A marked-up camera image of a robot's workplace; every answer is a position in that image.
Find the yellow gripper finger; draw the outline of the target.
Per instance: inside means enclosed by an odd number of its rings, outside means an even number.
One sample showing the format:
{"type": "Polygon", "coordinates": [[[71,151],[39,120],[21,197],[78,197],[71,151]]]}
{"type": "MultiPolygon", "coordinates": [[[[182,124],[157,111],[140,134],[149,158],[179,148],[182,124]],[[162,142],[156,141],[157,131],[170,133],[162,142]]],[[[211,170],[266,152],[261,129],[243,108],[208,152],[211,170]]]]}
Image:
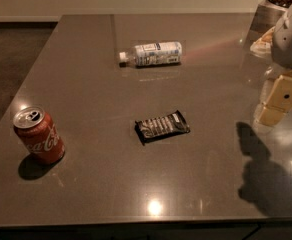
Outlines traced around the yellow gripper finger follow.
{"type": "Polygon", "coordinates": [[[264,82],[256,121],[265,126],[277,125],[292,110],[292,70],[264,82]]]}

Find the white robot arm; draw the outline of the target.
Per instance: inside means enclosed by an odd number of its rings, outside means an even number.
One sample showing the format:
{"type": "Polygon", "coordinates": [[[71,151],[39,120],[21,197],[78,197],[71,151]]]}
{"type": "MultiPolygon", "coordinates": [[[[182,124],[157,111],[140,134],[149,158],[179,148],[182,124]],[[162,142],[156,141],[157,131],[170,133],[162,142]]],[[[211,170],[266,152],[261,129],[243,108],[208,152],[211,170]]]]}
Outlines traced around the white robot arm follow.
{"type": "Polygon", "coordinates": [[[272,127],[292,110],[292,4],[250,50],[272,61],[255,111],[259,124],[272,127]]]}

